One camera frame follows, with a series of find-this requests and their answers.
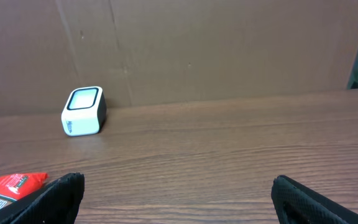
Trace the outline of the orange long noodle packet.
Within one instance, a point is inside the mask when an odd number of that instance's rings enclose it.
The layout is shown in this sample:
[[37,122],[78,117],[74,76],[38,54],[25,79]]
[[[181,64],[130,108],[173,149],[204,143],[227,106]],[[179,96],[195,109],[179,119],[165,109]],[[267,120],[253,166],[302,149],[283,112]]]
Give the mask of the orange long noodle packet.
[[46,172],[15,173],[0,177],[0,209],[39,190],[48,179]]

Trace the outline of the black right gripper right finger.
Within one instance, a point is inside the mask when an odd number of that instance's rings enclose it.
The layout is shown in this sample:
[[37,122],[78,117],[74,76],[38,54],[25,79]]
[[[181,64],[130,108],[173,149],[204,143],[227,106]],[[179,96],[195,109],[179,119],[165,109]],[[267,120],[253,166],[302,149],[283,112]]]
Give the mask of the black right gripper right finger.
[[271,198],[280,224],[358,224],[358,214],[280,175],[273,181]]

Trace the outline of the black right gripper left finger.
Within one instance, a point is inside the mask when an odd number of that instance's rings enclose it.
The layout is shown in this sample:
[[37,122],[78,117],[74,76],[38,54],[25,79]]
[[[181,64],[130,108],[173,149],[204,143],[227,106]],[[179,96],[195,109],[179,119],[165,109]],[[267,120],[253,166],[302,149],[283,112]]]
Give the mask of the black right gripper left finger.
[[84,191],[83,174],[66,174],[0,209],[0,224],[74,224]]

